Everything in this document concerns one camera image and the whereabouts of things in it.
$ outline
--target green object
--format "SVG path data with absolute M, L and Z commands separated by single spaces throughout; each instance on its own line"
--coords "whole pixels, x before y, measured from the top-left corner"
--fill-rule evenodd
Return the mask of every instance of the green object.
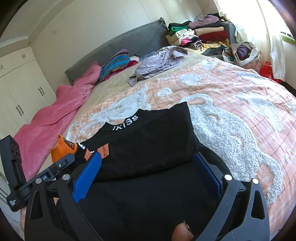
M 178 32 L 178 31 L 180 31 L 182 29 L 189 29 L 189 26 L 188 25 L 185 25 L 183 27 L 171 27 L 171 29 L 170 29 L 170 31 L 169 31 L 168 34 L 172 36 L 172 35 L 175 34 L 175 32 Z
M 287 35 L 282 35 L 281 38 L 285 42 L 288 42 L 288 43 L 291 43 L 291 44 L 296 44 L 295 39 L 294 38 L 291 38 L 291 37 L 289 37 Z

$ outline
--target blue grip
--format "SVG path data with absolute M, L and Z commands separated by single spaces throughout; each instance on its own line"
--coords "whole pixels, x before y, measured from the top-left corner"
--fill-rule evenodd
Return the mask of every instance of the blue grip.
M 99 172 L 102 165 L 102 157 L 99 152 L 95 153 L 88 164 L 85 166 L 79 177 L 73 184 L 73 198 L 76 203 L 85 198 L 94 178 Z
M 193 156 L 193 166 L 201 178 L 204 186 L 206 187 L 210 196 L 219 201 L 222 197 L 222 186 L 218 178 L 212 172 L 211 168 L 204 161 L 204 159 L 199 155 L 199 153 L 194 154 Z

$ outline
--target striped towel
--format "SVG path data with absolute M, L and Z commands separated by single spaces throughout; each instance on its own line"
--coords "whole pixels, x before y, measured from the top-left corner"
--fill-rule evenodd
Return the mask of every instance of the striped towel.
M 130 59 L 127 50 L 120 50 L 102 67 L 99 83 L 111 72 L 127 67 L 129 61 Z

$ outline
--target white curtain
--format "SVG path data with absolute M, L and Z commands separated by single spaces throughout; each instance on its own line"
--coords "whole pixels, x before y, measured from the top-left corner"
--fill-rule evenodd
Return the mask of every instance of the white curtain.
M 268 0 L 214 0 L 221 16 L 237 29 L 237 41 L 249 41 L 261 51 L 262 64 L 271 62 L 275 79 L 285 81 L 286 64 L 281 31 L 286 24 Z

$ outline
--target black shirt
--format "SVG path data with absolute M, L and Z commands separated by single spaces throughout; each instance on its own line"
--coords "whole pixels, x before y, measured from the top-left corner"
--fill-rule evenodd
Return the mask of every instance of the black shirt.
M 171 240 L 183 220 L 193 235 L 202 232 L 216 202 L 195 172 L 192 157 L 200 151 L 224 174 L 230 171 L 198 141 L 186 102 L 138 110 L 120 125 L 105 123 L 82 142 L 90 151 L 107 143 L 109 155 L 78 202 L 104 241 Z

